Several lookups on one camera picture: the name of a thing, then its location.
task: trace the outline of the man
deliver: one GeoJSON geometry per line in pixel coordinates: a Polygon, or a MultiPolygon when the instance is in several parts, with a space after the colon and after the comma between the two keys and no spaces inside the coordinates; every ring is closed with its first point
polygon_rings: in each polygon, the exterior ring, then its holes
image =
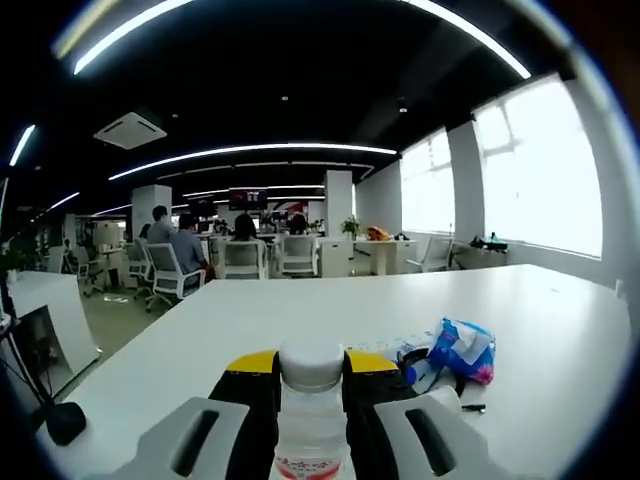
{"type": "MultiPolygon", "coordinates": [[[[176,233],[171,235],[170,242],[178,259],[178,263],[180,264],[180,268],[182,269],[182,273],[191,273],[204,269],[207,281],[215,278],[213,268],[204,258],[202,244],[194,233],[196,231],[196,219],[188,213],[183,213],[180,215],[178,225],[180,228],[176,233]]],[[[192,278],[193,280],[187,280],[188,284],[197,281],[195,275],[192,278]]]]}
{"type": "Polygon", "coordinates": [[[151,212],[156,223],[149,227],[147,240],[151,243],[169,243],[169,238],[174,233],[174,229],[169,225],[167,207],[158,205],[151,212]]]}

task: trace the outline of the bottle cap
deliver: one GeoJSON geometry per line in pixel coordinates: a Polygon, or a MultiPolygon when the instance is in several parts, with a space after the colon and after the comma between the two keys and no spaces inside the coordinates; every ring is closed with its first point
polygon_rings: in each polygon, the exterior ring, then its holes
{"type": "Polygon", "coordinates": [[[344,347],[318,338],[285,340],[278,351],[282,378],[294,390],[320,393],[340,380],[344,347]]]}

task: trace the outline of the white office chair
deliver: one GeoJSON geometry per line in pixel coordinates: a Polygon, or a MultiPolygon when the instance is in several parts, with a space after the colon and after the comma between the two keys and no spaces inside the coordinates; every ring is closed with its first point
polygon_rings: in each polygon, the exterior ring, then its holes
{"type": "Polygon", "coordinates": [[[225,237],[220,235],[212,235],[207,239],[207,245],[209,247],[209,262],[216,271],[216,274],[220,269],[220,243],[223,241],[225,241],[225,237]]]}
{"type": "Polygon", "coordinates": [[[84,290],[85,296],[90,296],[94,291],[104,292],[104,288],[96,285],[98,275],[101,273],[104,275],[104,268],[99,260],[89,260],[89,254],[86,247],[75,247],[73,249],[73,255],[78,260],[78,280],[83,282],[85,286],[89,288],[84,290]]]}
{"type": "Polygon", "coordinates": [[[173,306],[176,301],[183,300],[204,285],[204,270],[182,273],[176,254],[170,243],[158,243],[145,247],[153,264],[153,293],[147,312],[159,300],[173,306]]]}
{"type": "Polygon", "coordinates": [[[442,272],[449,270],[449,257],[453,248],[453,239],[431,237],[421,262],[406,259],[406,263],[417,267],[420,272],[442,272]]]}
{"type": "Polygon", "coordinates": [[[62,273],[64,261],[64,247],[49,248],[49,258],[47,258],[47,272],[62,273]]]}
{"type": "Polygon", "coordinates": [[[220,242],[219,254],[223,279],[264,280],[268,277],[266,246],[262,240],[220,242]]]}
{"type": "Polygon", "coordinates": [[[129,259],[129,276],[135,278],[138,284],[136,293],[133,295],[134,300],[144,292],[149,292],[149,294],[153,293],[148,283],[148,278],[146,277],[146,274],[150,270],[150,262],[144,255],[144,247],[136,243],[126,243],[124,245],[124,251],[129,259]]]}
{"type": "Polygon", "coordinates": [[[278,251],[279,270],[287,274],[318,273],[316,237],[311,235],[284,235],[278,251]]]}

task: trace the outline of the tissue packet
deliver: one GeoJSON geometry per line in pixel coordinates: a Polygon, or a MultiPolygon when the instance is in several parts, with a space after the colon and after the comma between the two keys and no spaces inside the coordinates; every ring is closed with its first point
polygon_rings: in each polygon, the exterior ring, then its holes
{"type": "Polygon", "coordinates": [[[493,380],[495,336],[470,322],[442,319],[442,329],[429,360],[488,385],[493,380]]]}

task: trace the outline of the potted plant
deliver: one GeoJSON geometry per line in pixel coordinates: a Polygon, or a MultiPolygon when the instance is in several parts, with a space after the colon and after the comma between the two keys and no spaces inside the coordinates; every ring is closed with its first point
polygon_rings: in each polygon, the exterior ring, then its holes
{"type": "Polygon", "coordinates": [[[351,240],[354,240],[358,236],[358,232],[360,232],[360,222],[356,217],[349,217],[341,225],[342,233],[350,234],[351,240]]]}

